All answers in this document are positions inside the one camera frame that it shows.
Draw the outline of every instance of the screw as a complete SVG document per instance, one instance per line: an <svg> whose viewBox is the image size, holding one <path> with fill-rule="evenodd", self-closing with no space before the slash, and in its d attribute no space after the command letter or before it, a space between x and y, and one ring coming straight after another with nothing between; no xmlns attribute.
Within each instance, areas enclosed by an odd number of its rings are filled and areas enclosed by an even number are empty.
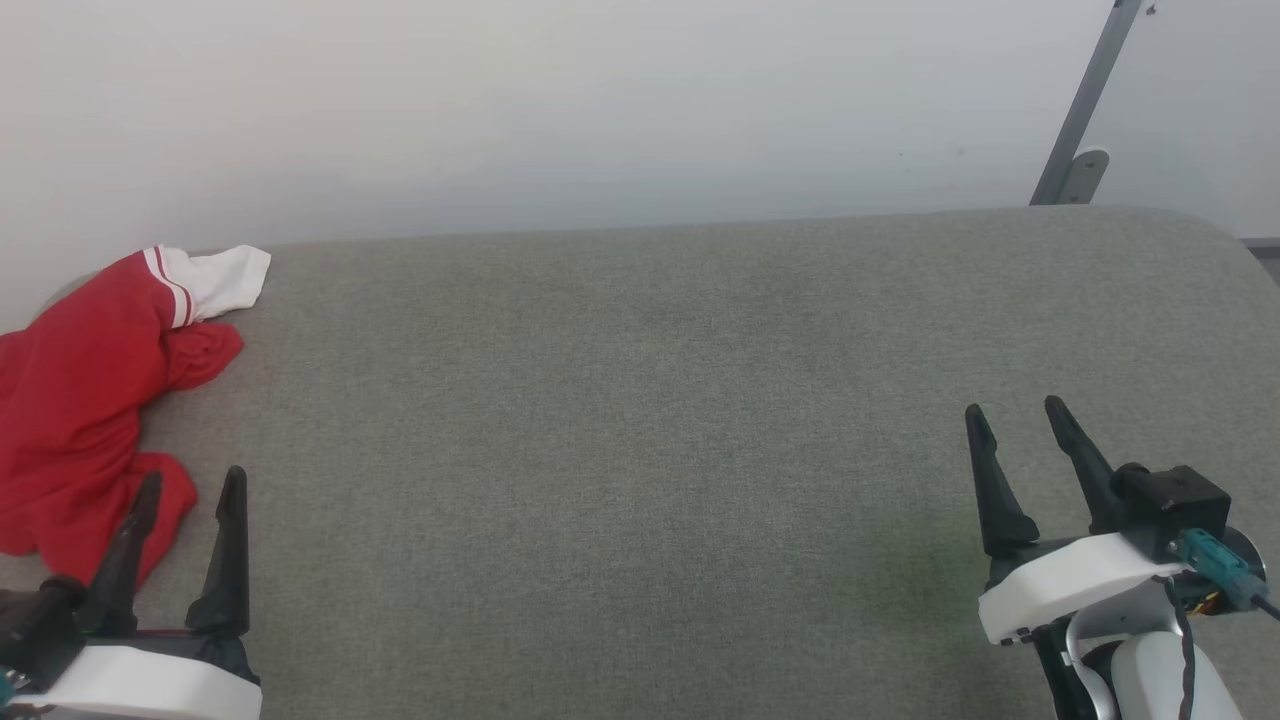
<svg viewBox="0 0 1280 720"><path fill-rule="evenodd" d="M5 670L4 679L10 685L13 685L13 689L15 691L20 691L22 688L27 687L28 683L31 683L31 678L23 675L17 670Z"/></svg>

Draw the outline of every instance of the metal bracket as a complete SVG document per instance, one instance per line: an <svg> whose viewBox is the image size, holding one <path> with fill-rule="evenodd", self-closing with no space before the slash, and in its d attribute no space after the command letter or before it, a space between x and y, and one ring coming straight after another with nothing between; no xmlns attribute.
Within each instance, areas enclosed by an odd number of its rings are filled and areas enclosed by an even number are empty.
<svg viewBox="0 0 1280 720"><path fill-rule="evenodd" d="M1066 170L1066 181L1053 205L1088 205L1102 182L1111 156L1106 150L1080 152Z"/></svg>

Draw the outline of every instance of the gray couch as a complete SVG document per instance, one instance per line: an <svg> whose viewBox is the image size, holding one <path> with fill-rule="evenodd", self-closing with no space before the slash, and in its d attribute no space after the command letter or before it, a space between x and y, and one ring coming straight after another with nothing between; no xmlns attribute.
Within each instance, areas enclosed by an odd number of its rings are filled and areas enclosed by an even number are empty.
<svg viewBox="0 0 1280 720"><path fill-rule="evenodd" d="M252 238L242 238L252 242ZM178 626L250 473L264 717L1052 717L987 644L964 409L1046 537L1043 416L1190 464L1280 557L1280 290L1185 217L1092 208L273 249L243 354L143 446L202 492ZM0 559L0 587L35 585ZM1197 621L1247 717L1280 626Z"/></svg>

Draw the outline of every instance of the cable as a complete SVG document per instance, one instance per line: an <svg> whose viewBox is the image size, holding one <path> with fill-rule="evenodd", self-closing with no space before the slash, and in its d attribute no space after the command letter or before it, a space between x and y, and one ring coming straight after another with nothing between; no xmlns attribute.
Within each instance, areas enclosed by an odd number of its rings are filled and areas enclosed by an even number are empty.
<svg viewBox="0 0 1280 720"><path fill-rule="evenodd" d="M1280 620L1280 607L1271 605L1271 601L1262 597L1261 594L1253 596L1253 605L1258 606L1258 610L1266 612L1267 615Z"/></svg>
<svg viewBox="0 0 1280 720"><path fill-rule="evenodd" d="M4 707L9 705L9 701L13 700L13 696L18 691L13 682L13 678L17 675L17 670L5 670L4 667L0 667L0 712L4 712Z"/></svg>
<svg viewBox="0 0 1280 720"><path fill-rule="evenodd" d="M1192 701L1196 696L1196 641L1192 639L1192 624L1174 591L1174 579L1161 578L1160 582L1165 585L1165 597L1174 606L1178 629L1183 632L1183 705L1178 708L1178 720L1192 720Z"/></svg>

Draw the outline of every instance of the metal pole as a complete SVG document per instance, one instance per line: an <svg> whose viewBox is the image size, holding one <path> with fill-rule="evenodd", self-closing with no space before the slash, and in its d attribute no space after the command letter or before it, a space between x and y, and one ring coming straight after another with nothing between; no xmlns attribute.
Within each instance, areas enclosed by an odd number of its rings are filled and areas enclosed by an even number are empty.
<svg viewBox="0 0 1280 720"><path fill-rule="evenodd" d="M1071 109L1066 111L1062 120L1062 129L1057 133L1057 142L1048 154L1048 163L1041 173L1039 184L1032 195L1032 205L1056 205L1066 182L1066 173L1071 169L1071 160L1075 159L1076 150L1080 149L1080 140L1084 137L1089 119L1093 118L1093 109L1098 106L1102 97L1102 88L1107 85L1111 68L1116 64L1124 38L1129 35L1133 19L1138 17L1138 9L1143 0L1115 0L1111 14L1107 15L1107 24L1102 27L1098 44L1093 47L1093 56L1080 78L1080 87L1071 100Z"/></svg>

